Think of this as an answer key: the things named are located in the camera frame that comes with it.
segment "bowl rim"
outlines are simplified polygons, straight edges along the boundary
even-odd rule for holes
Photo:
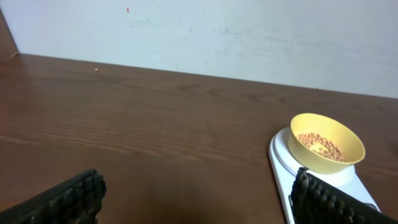
[[[321,117],[324,117],[324,118],[326,118],[326,119],[330,119],[330,120],[332,120],[332,121],[335,121],[335,122],[339,123],[340,125],[344,126],[346,129],[348,129],[349,131],[351,131],[351,132],[354,134],[354,136],[359,140],[359,143],[361,143],[361,145],[362,145],[363,154],[362,154],[361,158],[359,158],[359,159],[357,159],[356,161],[353,161],[353,162],[340,162],[340,161],[334,161],[333,159],[328,159],[328,158],[326,158],[326,157],[323,157],[323,156],[319,155],[318,153],[312,151],[312,150],[309,149],[307,146],[305,146],[301,141],[299,141],[299,140],[297,139],[297,137],[296,137],[296,135],[294,135],[294,132],[293,132],[293,129],[292,129],[293,120],[294,120],[296,117],[298,117],[298,116],[300,116],[300,115],[305,115],[305,114],[310,114],[310,115],[315,115],[315,116],[321,116]],[[329,118],[329,117],[327,117],[327,116],[325,116],[325,115],[316,114],[316,113],[300,113],[300,114],[297,114],[297,115],[295,115],[295,116],[292,118],[292,120],[290,121],[290,130],[291,130],[291,133],[292,133],[292,135],[294,136],[294,138],[295,138],[304,148],[306,148],[306,149],[309,150],[310,152],[314,153],[315,155],[321,157],[322,159],[326,159],[326,160],[328,160],[328,161],[335,162],[335,163],[338,163],[338,164],[348,164],[348,165],[351,165],[351,164],[357,164],[357,163],[361,162],[361,161],[365,158],[365,155],[366,155],[365,146],[364,146],[362,140],[355,134],[355,132],[353,132],[353,130],[351,130],[349,127],[347,127],[347,126],[341,124],[341,123],[338,122],[337,120],[335,120],[335,119],[333,119],[333,118]]]

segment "wood grain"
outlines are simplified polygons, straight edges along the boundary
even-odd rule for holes
[[[0,64],[0,210],[95,167],[99,223],[284,223],[266,151],[303,112],[363,140],[398,219],[396,99],[32,55]]]
[[[0,62],[8,60],[16,53],[18,53],[17,46],[0,9]]]

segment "food pellet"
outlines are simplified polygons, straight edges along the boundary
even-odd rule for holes
[[[312,149],[313,152],[323,156],[327,159],[332,159],[334,161],[344,162],[343,151],[340,147],[336,146],[332,140],[328,140],[325,137],[322,137],[320,134],[308,133],[308,134],[299,134],[298,140],[310,148],[316,143],[321,144],[323,147],[319,147],[318,151]]]

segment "wooden table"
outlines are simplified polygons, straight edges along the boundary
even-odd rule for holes
[[[284,223],[267,148],[303,112],[363,140],[398,219],[398,100],[32,55],[0,64],[0,210],[95,167],[99,223]]]

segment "white scale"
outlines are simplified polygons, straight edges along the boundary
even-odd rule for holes
[[[297,171],[300,167],[303,167],[303,165],[295,160],[289,151],[287,146],[289,134],[290,128],[284,128],[272,138],[269,145],[269,158],[271,160],[272,169],[274,170],[287,223],[294,224],[289,195],[292,191]],[[308,172],[352,196],[356,200],[373,205],[373,207],[380,212],[379,207],[356,175],[354,165],[334,174],[319,174],[311,170]]]

